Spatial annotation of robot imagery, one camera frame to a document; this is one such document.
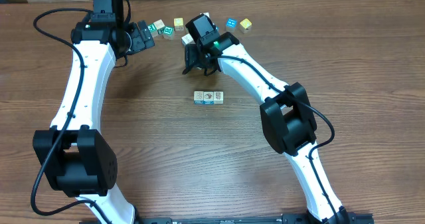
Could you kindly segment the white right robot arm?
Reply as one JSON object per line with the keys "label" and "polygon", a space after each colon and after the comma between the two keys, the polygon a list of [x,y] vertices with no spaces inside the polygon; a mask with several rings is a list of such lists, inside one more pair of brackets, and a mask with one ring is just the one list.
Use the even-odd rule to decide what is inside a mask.
{"label": "white right robot arm", "polygon": [[285,155],[296,174],[312,223],[348,223],[347,211],[335,195],[318,154],[315,119],[331,122],[309,103],[305,88],[289,85],[258,64],[231,33],[193,35],[185,47],[185,72],[194,68],[220,71],[241,85],[260,105],[265,139]]}

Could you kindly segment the hedgehog block white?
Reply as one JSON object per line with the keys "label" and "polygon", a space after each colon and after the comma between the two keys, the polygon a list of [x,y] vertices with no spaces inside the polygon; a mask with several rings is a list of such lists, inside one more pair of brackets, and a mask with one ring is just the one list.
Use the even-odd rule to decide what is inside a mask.
{"label": "hedgehog block white", "polygon": [[224,103],[224,92],[214,91],[213,92],[213,102],[214,104],[223,104]]}

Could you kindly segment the acorn block yellow sides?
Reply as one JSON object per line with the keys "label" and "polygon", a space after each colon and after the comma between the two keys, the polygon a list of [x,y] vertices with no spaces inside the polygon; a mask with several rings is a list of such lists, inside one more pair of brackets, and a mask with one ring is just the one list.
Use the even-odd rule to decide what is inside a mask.
{"label": "acorn block yellow sides", "polygon": [[214,104],[214,92],[211,92],[211,91],[203,92],[203,104]]}

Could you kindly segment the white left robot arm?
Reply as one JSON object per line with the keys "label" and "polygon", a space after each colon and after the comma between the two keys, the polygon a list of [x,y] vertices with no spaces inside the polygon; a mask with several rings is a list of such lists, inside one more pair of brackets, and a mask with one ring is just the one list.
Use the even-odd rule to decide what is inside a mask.
{"label": "white left robot arm", "polygon": [[[101,134],[100,117],[108,79],[119,58],[154,46],[144,21],[121,29],[117,23],[78,23],[68,43],[72,68],[62,103],[48,130],[37,130],[33,148],[41,164],[31,207],[42,216],[86,205],[99,223],[141,223],[137,208],[117,185],[118,161]],[[41,178],[75,201],[52,211],[37,207]]]}

